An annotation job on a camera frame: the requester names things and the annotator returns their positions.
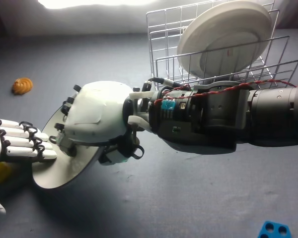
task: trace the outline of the blue electronic component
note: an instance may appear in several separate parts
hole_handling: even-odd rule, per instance
[[[173,111],[175,108],[175,100],[163,100],[161,109]]]
[[[266,221],[258,238],[292,238],[292,235],[288,226]]]

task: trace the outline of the bright light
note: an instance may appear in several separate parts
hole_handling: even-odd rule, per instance
[[[44,7],[49,9],[60,9],[81,5],[145,5],[156,0],[38,0]]]

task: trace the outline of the dish rack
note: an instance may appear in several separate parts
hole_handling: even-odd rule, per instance
[[[275,0],[257,1],[268,10],[272,17],[273,32],[270,39],[209,51],[183,55],[176,54],[179,40],[188,25],[206,10],[228,1],[229,0],[208,0],[195,4],[148,12],[147,30],[152,77],[168,78],[182,84],[209,84],[221,80],[253,82],[267,79],[277,79],[289,82],[298,66],[298,60],[282,62],[289,36],[273,38],[279,15],[279,10],[273,9]],[[189,72],[184,70],[178,62],[180,57],[187,57],[190,62],[192,55],[201,54],[202,57],[202,54],[205,54],[203,56],[206,59],[204,64],[205,72],[207,54],[209,52],[221,51],[221,54],[229,54],[229,52],[232,51],[232,48],[236,48],[235,50],[237,50],[238,54],[242,54],[243,48],[252,44],[267,44],[267,47],[259,58],[253,59],[251,65],[239,72],[232,72],[230,74],[213,77],[203,75],[203,77],[199,78],[192,75],[190,70]],[[263,89],[287,86],[282,83],[265,83],[257,85],[257,87]],[[157,83],[155,83],[155,88],[156,90],[159,88]]]

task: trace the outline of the white background wall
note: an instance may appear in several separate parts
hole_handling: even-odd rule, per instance
[[[198,1],[156,0],[139,6],[90,5],[46,9],[37,0],[0,0],[0,16],[12,36],[140,33],[146,32],[148,11]],[[273,0],[256,1],[268,3]],[[297,24],[298,0],[275,0],[274,9],[280,9],[284,19]]]

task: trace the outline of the croissant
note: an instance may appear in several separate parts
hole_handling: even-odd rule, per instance
[[[12,87],[15,95],[25,94],[33,88],[33,83],[29,78],[18,78]]]

